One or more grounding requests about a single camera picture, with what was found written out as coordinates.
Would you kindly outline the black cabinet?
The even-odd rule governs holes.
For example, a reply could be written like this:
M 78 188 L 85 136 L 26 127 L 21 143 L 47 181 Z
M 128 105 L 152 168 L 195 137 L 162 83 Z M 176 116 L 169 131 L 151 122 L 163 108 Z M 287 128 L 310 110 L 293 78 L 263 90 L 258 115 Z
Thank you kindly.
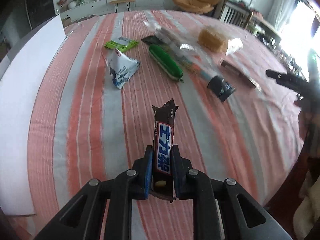
M 55 16 L 53 0 L 25 0 L 25 7 L 31 29 Z

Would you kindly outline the orange lounge chair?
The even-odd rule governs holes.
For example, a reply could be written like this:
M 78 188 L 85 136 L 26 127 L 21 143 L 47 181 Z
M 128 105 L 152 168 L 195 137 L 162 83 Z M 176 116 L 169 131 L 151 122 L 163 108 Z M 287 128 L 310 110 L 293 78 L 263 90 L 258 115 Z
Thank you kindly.
M 172 0 L 180 9 L 193 14 L 207 14 L 221 2 L 221 0 Z

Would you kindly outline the bagged orange bread loaf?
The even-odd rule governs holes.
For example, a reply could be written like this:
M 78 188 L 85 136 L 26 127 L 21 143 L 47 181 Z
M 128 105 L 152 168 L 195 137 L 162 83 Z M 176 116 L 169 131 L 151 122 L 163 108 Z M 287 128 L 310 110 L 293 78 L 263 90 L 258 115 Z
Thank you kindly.
M 242 40 L 221 28 L 206 26 L 198 35 L 198 43 L 213 53 L 231 55 L 243 48 Z

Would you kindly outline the brown snickers bar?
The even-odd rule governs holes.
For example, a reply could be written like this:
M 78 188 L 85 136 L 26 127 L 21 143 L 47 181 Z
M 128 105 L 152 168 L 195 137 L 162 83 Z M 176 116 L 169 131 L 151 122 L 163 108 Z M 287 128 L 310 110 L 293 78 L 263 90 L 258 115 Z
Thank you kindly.
M 174 200 L 171 149 L 174 139 L 175 113 L 178 106 L 170 99 L 154 112 L 151 194 L 167 201 Z

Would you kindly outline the red striped tablecloth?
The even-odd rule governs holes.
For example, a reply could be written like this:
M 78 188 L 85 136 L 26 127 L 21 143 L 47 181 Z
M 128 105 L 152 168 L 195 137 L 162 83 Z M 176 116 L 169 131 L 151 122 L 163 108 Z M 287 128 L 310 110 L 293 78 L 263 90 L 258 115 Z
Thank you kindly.
M 122 88 L 106 64 L 106 41 L 141 40 L 147 23 L 188 34 L 211 25 L 239 38 L 243 47 L 227 61 L 258 83 L 252 88 L 225 67 L 235 92 L 221 101 L 196 73 L 175 81 L 140 43 L 128 56 L 139 69 Z M 69 27 L 49 65 L 30 119 L 28 178 L 36 232 L 90 180 L 115 178 L 144 156 L 161 135 L 177 145 L 193 168 L 210 178 L 234 178 L 266 204 L 295 164 L 302 140 L 294 92 L 265 74 L 282 71 L 271 52 L 244 29 L 177 11 L 127 11 Z

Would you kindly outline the bagged brown hawthorn strips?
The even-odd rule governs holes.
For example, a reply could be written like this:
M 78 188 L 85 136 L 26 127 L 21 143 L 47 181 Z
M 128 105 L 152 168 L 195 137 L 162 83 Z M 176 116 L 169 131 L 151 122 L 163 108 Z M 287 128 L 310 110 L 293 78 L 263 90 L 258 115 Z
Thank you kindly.
M 252 77 L 250 77 L 248 74 L 245 74 L 242 70 L 236 68 L 234 65 L 229 63 L 226 60 L 223 60 L 221 62 L 221 66 L 226 68 L 228 71 L 233 72 L 237 77 L 239 77 L 243 83 L 245 83 L 248 87 L 256 89 L 259 92 L 262 92 L 262 89 Z

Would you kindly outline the white blue triangular snack bag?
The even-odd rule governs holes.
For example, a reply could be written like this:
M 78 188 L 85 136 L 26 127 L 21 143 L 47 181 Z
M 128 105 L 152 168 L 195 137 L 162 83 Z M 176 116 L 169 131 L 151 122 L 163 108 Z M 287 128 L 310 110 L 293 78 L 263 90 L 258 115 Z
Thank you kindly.
M 140 62 L 137 59 L 126 56 L 119 49 L 112 49 L 108 53 L 106 65 L 117 89 L 122 89 L 140 68 Z

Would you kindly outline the white storage box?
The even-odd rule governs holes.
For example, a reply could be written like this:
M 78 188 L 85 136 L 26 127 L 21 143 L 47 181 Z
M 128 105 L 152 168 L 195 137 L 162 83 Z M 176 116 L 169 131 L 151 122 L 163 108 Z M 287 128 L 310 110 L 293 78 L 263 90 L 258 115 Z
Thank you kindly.
M 28 134 L 39 87 L 66 33 L 59 15 L 15 44 L 1 61 L 1 209 L 35 213 L 28 180 Z

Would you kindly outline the dark wooden chair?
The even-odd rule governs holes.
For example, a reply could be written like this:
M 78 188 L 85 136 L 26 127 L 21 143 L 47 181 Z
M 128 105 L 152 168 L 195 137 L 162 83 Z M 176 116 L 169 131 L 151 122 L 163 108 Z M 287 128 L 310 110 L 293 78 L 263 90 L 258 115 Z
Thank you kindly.
M 238 3 L 224 0 L 219 20 L 246 29 L 253 18 L 253 12 Z

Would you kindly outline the green sausage snack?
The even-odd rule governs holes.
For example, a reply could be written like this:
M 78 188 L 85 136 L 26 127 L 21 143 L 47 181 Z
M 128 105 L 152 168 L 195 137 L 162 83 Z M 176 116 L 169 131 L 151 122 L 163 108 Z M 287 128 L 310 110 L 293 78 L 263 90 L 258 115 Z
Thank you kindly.
M 165 71 L 168 77 L 175 81 L 183 81 L 183 70 L 171 58 L 171 56 L 163 50 L 162 47 L 152 44 L 149 46 L 149 54 L 156 63 Z

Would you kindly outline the small wooden side table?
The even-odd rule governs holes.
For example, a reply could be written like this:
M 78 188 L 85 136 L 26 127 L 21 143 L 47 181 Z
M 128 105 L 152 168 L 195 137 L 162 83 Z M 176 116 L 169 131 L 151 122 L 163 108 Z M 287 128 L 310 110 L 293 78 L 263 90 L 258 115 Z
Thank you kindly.
M 114 12 L 118 12 L 118 7 L 121 4 L 126 4 L 127 11 L 131 11 L 131 3 L 135 2 L 136 0 L 109 0 L 108 4 L 114 6 Z

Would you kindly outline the white tv cabinet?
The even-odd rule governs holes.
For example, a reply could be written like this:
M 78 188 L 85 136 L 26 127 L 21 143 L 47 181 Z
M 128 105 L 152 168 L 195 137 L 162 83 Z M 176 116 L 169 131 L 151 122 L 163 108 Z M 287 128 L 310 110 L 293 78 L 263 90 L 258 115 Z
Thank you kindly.
M 101 16 L 112 14 L 114 6 L 108 4 L 109 0 L 96 0 L 86 2 L 73 9 L 68 9 L 60 14 L 62 20 L 70 18 L 71 22 L 80 21 L 92 15 Z M 165 0 L 136 0 L 131 3 L 131 11 L 133 10 L 162 10 L 165 6 Z M 121 4 L 118 7 L 118 12 L 127 11 L 126 4 Z

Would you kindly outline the green white snack packet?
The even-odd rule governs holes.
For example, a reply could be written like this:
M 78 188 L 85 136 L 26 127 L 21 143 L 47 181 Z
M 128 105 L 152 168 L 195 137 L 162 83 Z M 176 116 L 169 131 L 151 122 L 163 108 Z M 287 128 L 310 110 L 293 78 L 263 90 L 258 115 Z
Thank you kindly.
M 138 41 L 132 40 L 126 37 L 119 37 L 113 40 L 107 41 L 104 44 L 106 49 L 118 49 L 122 53 L 136 47 L 139 44 Z

